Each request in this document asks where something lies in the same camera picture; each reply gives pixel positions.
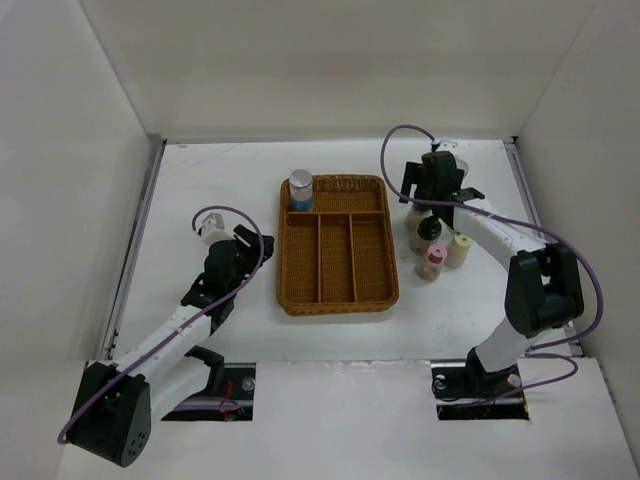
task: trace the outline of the white enclosure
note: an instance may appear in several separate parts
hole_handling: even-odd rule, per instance
[[[638,45],[637,0],[0,0],[2,477],[56,475],[156,153],[148,134],[316,140],[408,122],[519,136],[542,224],[601,277],[605,318],[584,346],[637,460]]]

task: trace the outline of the robotic arm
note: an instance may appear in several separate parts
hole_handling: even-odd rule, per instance
[[[229,317],[231,297],[188,327],[181,325],[200,310],[237,288],[258,263],[255,233],[239,225],[232,238],[222,217],[213,214],[199,231],[210,245],[204,272],[180,302],[173,316],[147,340],[114,362],[95,362],[83,373],[75,413],[106,383],[178,331],[162,350],[115,384],[102,400],[67,432],[67,440],[117,465],[130,465],[146,446],[151,426],[198,392],[213,395],[224,377],[224,358],[199,346]],[[262,263],[273,255],[273,237],[263,236]]]
[[[461,188],[463,171],[450,152],[422,156],[422,164],[407,163],[402,193],[436,202],[473,206],[498,212],[474,188]],[[464,371],[457,376],[455,395],[488,398],[520,358],[542,335],[582,315],[584,303],[575,256],[561,244],[550,244],[511,225],[452,206],[435,206],[433,214],[457,232],[473,238],[507,271],[505,317],[493,333],[472,348]]]

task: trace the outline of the wicker basket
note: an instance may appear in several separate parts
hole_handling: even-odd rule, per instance
[[[278,303],[290,315],[381,312],[398,301],[389,205],[381,178],[313,177],[313,211],[280,189]]]

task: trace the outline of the white bottle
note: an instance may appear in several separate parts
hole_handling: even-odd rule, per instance
[[[313,208],[313,177],[306,170],[295,170],[289,177],[291,208],[308,212]]]
[[[429,207],[412,203],[409,211],[407,212],[407,216],[404,219],[404,224],[407,227],[407,230],[415,232],[418,228],[418,224],[430,215],[429,210]]]

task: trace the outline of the bottle cap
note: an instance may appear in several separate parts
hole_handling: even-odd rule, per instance
[[[311,185],[313,177],[307,170],[295,170],[289,176],[289,184],[294,188],[305,188]]]
[[[442,225],[435,215],[423,219],[418,224],[418,235],[423,240],[435,240],[442,233]]]
[[[440,265],[444,262],[444,259],[447,258],[447,249],[444,245],[434,243],[429,247],[429,250],[427,250],[425,257],[427,261],[435,265]]]
[[[471,240],[466,235],[463,235],[462,233],[457,234],[453,238],[453,241],[456,243],[457,246],[463,249],[468,249],[471,247],[471,245],[473,245],[473,240]]]

